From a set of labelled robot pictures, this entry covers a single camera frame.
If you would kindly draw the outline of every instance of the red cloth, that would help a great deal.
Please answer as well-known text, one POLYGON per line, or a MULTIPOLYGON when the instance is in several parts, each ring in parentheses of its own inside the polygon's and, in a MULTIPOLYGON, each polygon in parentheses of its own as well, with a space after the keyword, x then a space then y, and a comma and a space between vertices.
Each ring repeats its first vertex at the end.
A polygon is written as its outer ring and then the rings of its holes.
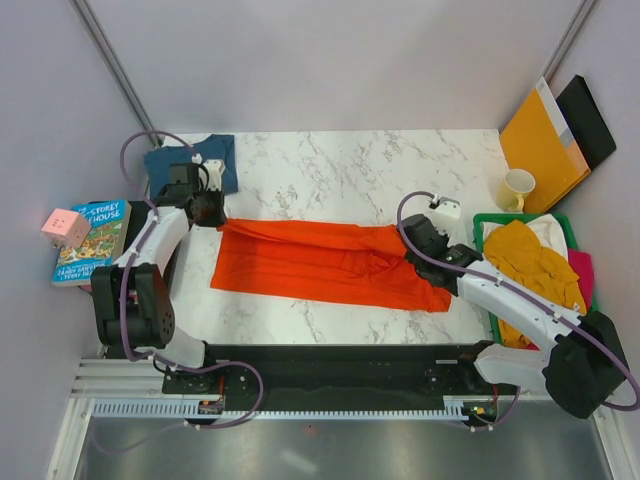
POLYGON ((212 288, 444 312, 451 295, 404 259, 395 226, 230 219, 212 288))
POLYGON ((587 308, 591 308, 591 297, 593 296, 593 286, 595 284, 595 273, 593 272, 593 263, 591 263, 591 255, 580 252, 572 248, 569 249, 569 265, 574 272, 580 277, 578 280, 578 288, 587 308))

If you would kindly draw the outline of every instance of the white wall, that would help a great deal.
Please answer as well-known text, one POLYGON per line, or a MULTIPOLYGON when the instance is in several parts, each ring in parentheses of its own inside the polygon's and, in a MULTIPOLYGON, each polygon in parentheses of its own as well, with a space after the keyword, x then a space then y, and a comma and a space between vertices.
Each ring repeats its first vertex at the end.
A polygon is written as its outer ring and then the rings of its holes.
POLYGON ((181 132, 498 128, 579 0, 87 0, 181 132))
MULTIPOLYGON (((640 2, 600 2, 558 77, 560 93, 583 75, 618 145, 560 206, 593 255, 596 295, 640 377, 640 2)), ((631 402, 632 395, 623 400, 631 402)), ((640 412, 623 414, 640 458, 640 412)))
MULTIPOLYGON (((137 130, 67 0, 3 2, 2 478, 44 477, 78 360, 97 348, 91 298, 75 288, 51 286, 56 255, 39 229, 55 207, 128 193, 117 154, 137 130)), ((148 148, 141 144, 138 154, 148 148)))

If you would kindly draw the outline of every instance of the gray floor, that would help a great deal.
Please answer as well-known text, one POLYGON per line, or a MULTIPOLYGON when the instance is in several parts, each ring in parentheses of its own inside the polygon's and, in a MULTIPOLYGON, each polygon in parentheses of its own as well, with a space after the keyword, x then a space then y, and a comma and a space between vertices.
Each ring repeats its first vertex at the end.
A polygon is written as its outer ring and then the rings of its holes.
MULTIPOLYGON (((93 422, 105 447, 120 448, 175 420, 93 422)), ((611 478, 591 421, 525 402, 492 433, 434 422, 257 420, 214 432, 179 428, 112 457, 85 446, 83 458, 86 475, 77 478, 91 480, 611 478)))

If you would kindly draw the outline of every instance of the yellow binder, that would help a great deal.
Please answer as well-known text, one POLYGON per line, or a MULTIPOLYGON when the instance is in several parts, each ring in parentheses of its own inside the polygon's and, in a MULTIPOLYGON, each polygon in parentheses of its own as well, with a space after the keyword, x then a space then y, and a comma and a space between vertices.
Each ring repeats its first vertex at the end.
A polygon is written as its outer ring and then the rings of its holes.
POLYGON ((544 78, 500 135, 510 168, 536 179, 524 204, 526 213, 544 213, 580 183, 591 170, 544 78))

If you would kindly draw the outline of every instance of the white cloth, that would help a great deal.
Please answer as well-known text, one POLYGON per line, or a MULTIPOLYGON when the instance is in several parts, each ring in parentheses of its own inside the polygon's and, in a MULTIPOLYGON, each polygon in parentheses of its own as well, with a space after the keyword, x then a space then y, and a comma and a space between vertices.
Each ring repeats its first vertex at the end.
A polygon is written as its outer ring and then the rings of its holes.
MULTIPOLYGON (((541 217, 531 220, 526 224, 533 233, 536 234, 540 244, 543 247, 550 248, 551 250, 558 252, 565 260, 569 260, 569 252, 567 250, 567 241, 564 238, 564 232, 560 223, 553 218, 553 215, 546 214, 541 217)), ((483 222, 482 223, 482 238, 486 242, 491 232, 495 229, 503 227, 500 223, 483 222)))

